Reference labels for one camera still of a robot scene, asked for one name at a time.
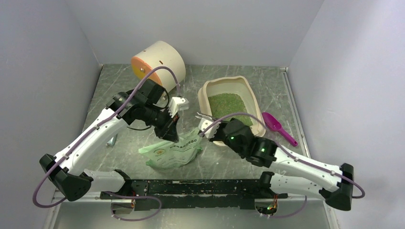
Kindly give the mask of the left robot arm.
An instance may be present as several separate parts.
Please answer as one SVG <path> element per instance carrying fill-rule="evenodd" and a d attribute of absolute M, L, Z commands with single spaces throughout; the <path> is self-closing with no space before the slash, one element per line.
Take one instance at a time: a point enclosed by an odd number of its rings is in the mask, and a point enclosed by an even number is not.
<path fill-rule="evenodd" d="M 155 135 L 177 143 L 176 124 L 178 112 L 188 109 L 188 100 L 172 97 L 167 107 L 155 104 L 166 90 L 147 79 L 130 98 L 130 91 L 115 94 L 97 119 L 71 144 L 55 156 L 44 155 L 40 165 L 49 172 L 49 180 L 69 201 L 76 201 L 87 192 L 114 192 L 119 198 L 127 198 L 132 192 L 130 177 L 119 169 L 110 172 L 92 171 L 86 168 L 95 153 L 119 132 L 134 121 L 154 127 Z"/>

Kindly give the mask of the green cat litter bag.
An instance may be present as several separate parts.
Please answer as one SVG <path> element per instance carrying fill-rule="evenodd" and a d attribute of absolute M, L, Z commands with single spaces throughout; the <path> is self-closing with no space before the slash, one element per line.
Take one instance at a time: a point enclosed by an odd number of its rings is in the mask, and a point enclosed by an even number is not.
<path fill-rule="evenodd" d="M 171 169 L 181 167 L 195 159 L 202 150 L 199 129 L 179 134 L 177 143 L 160 141 L 139 149 L 139 153 L 148 158 L 146 165 L 153 169 Z"/>

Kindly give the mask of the magenta litter scoop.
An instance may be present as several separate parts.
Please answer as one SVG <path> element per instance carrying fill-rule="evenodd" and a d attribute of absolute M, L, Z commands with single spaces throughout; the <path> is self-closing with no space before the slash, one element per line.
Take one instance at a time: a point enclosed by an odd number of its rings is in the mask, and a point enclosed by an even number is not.
<path fill-rule="evenodd" d="M 298 142 L 282 126 L 282 124 L 270 113 L 262 112 L 265 125 L 273 132 L 279 133 L 290 145 L 298 146 Z"/>

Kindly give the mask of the beige litter box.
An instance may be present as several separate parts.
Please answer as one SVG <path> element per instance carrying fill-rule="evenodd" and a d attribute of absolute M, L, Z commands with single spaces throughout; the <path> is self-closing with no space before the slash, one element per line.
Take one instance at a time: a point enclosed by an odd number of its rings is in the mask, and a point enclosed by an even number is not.
<path fill-rule="evenodd" d="M 203 131 L 213 120 L 202 114 L 221 118 L 225 115 L 243 112 L 263 121 L 256 96 L 243 76 L 222 77 L 206 81 L 198 91 L 200 118 L 198 128 Z"/>

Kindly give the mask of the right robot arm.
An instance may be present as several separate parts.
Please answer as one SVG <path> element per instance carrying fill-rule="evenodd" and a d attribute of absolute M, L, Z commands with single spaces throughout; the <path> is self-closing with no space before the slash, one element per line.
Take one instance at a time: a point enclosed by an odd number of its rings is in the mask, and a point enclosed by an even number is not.
<path fill-rule="evenodd" d="M 354 168 L 325 164 L 289 151 L 274 141 L 255 136 L 250 127 L 233 118 L 215 124 L 205 132 L 211 142 L 220 141 L 242 159 L 258 167 L 267 167 L 258 184 L 258 192 L 268 198 L 273 194 L 298 194 L 318 198 L 332 208 L 352 208 Z"/>

